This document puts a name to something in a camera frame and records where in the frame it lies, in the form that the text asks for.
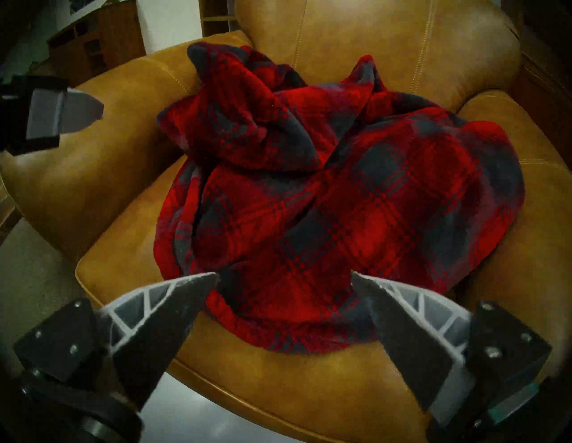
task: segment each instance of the fleece blanket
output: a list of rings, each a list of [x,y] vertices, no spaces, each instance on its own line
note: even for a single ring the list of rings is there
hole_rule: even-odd
[[[154,257],[165,279],[218,272],[205,311],[254,346],[375,340],[351,270],[445,293],[523,204],[498,125],[387,90],[369,55],[317,86],[248,47],[195,43],[188,55],[201,90],[158,116],[188,158]]]

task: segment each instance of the tan leather armchair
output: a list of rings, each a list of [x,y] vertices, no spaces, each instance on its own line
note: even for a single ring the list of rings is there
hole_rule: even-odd
[[[557,374],[572,337],[572,176],[505,92],[521,64],[518,33],[487,0],[237,0],[242,31],[209,42],[249,45],[310,84],[344,78],[371,54],[389,89],[422,95],[468,120],[499,123],[519,155],[525,205],[506,238],[449,296],[469,309],[497,300],[552,344]],[[105,104],[59,149],[0,157],[26,219],[77,263],[95,304],[161,280],[152,254],[181,152],[156,115],[199,87],[188,43],[133,60],[80,86]],[[200,315],[170,367],[192,389],[304,441],[422,442],[418,407],[378,342],[325,355],[254,348]]]

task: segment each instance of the armchair armrest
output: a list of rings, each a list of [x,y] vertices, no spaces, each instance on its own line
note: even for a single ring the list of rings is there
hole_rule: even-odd
[[[525,203],[495,251],[468,278],[460,302],[495,300],[553,346],[541,378],[561,369],[572,344],[572,174],[528,114],[506,93],[486,91],[459,112],[501,125],[519,156]]]
[[[252,45],[242,31],[201,40]],[[79,86],[105,105],[104,117],[62,135],[59,148],[0,154],[2,181],[20,212],[72,261],[181,156],[155,118],[200,87],[186,55],[190,43],[132,60]]]

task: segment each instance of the floor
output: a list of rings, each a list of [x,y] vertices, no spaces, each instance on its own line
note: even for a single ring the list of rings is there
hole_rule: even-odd
[[[0,246],[0,359],[13,376],[22,367],[12,344],[84,292],[74,269],[21,220]],[[165,374],[141,412],[142,443],[294,443],[245,420]]]

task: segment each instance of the screw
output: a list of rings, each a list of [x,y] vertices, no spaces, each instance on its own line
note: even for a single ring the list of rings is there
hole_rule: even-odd
[[[487,354],[488,358],[501,358],[502,352],[496,346],[487,346],[484,349],[484,353]]]

